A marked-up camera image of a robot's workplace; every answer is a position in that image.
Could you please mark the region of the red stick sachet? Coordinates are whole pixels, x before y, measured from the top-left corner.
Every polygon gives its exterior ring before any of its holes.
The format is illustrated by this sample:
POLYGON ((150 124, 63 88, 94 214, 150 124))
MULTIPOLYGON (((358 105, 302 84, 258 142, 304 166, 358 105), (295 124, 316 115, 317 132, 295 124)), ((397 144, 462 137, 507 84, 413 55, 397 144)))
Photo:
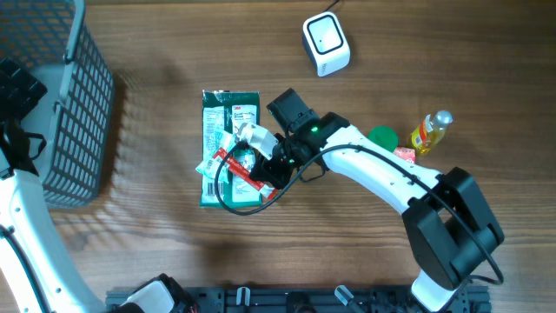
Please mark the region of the red stick sachet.
POLYGON ((264 182, 252 180, 249 174, 250 171, 243 166, 243 163, 236 160, 233 156, 230 156, 222 166, 219 177, 225 183, 228 183, 229 175, 232 176, 232 201, 234 203, 259 201, 255 191, 268 200, 272 200, 278 194, 277 189, 264 182))

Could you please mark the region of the green white gloves packet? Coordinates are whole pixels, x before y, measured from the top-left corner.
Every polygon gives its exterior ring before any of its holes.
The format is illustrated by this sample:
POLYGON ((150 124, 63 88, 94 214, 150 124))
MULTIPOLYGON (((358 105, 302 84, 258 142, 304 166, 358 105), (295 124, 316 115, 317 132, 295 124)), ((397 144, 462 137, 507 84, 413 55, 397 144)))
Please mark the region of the green white gloves packet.
MULTIPOLYGON (((243 123, 260 122, 260 96, 257 91, 205 90, 202 93, 202 160, 205 153, 213 146, 214 134, 217 130, 226 130, 235 136, 243 123)), ((230 208, 257 206, 262 196, 255 191, 259 201, 234 203, 232 201, 232 176, 228 183, 222 178, 218 180, 202 175, 202 191, 200 205, 218 207, 222 200, 230 208)))

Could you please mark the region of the green lid round jar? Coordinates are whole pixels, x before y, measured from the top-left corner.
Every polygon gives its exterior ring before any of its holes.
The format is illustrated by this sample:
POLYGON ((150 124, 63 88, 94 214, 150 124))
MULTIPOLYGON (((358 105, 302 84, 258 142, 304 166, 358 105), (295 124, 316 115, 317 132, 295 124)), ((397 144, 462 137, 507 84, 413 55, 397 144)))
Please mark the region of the green lid round jar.
POLYGON ((374 127, 369 131, 367 138, 390 152, 394 152, 399 145, 397 133, 385 125, 374 127))

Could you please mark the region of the yellow oil bottle silver cap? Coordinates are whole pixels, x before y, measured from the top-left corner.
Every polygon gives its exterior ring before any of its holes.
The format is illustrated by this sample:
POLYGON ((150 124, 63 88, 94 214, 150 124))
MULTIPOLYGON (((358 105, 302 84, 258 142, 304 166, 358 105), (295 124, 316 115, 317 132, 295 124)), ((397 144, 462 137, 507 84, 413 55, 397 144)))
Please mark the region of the yellow oil bottle silver cap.
POLYGON ((447 110, 439 110, 427 115, 411 132, 409 145, 417 155, 426 155, 445 136, 447 127, 453 122, 452 114, 447 110))

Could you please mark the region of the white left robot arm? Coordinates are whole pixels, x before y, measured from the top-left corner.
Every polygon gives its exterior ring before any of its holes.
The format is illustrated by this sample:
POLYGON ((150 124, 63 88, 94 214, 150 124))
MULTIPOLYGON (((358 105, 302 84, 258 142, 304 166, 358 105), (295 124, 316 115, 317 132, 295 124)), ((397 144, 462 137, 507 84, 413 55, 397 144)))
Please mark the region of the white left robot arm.
POLYGON ((50 207, 98 193, 115 84, 101 57, 1 61, 1 270, 22 312, 104 312, 50 207))

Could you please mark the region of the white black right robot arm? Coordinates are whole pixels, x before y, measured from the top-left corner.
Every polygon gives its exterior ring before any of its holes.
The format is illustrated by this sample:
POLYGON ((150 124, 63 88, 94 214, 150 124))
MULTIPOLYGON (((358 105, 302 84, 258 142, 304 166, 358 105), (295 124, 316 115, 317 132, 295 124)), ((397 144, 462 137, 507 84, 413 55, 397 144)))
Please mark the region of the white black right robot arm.
POLYGON ((420 274, 410 287, 430 312, 447 307, 484 262, 503 281, 492 254, 504 234, 474 178, 455 167, 446 174, 409 163, 366 138, 334 112, 319 117, 293 90, 268 105, 282 131, 244 123, 240 140, 258 152, 250 177, 289 189, 316 163, 357 182, 401 216, 420 274))

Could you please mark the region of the white barcode scanner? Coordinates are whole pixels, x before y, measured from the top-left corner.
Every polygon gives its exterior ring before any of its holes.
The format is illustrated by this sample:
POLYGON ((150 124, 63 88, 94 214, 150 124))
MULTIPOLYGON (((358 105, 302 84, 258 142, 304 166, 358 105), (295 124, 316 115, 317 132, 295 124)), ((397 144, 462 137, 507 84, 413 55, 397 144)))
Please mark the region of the white barcode scanner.
POLYGON ((345 68, 351 58, 348 40, 338 17, 324 11, 307 19, 301 27, 302 42, 318 77, 345 68))

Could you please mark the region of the grey plastic mesh basket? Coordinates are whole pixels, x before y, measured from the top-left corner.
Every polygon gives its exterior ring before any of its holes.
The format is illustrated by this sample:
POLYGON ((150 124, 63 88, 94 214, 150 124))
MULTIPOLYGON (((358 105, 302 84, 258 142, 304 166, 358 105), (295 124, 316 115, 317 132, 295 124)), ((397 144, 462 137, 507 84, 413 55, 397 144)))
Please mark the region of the grey plastic mesh basket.
POLYGON ((3 0, 1 58, 46 89, 20 118, 38 137, 34 165, 50 209, 75 209, 98 194, 115 82, 85 23, 80 0, 3 0))

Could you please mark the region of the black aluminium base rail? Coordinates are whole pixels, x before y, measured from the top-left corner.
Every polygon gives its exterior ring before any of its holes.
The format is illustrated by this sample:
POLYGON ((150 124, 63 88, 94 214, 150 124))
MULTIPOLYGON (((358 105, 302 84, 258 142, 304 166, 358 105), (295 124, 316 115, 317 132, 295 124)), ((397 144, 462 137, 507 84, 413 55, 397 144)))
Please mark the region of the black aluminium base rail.
MULTIPOLYGON (((428 312, 410 296, 406 285, 349 289, 353 300, 344 304, 332 289, 186 288, 195 306, 177 304, 170 312, 428 312)), ((108 312, 123 304, 131 291, 109 291, 108 312)), ((439 312, 493 312, 487 286, 466 286, 439 312)))

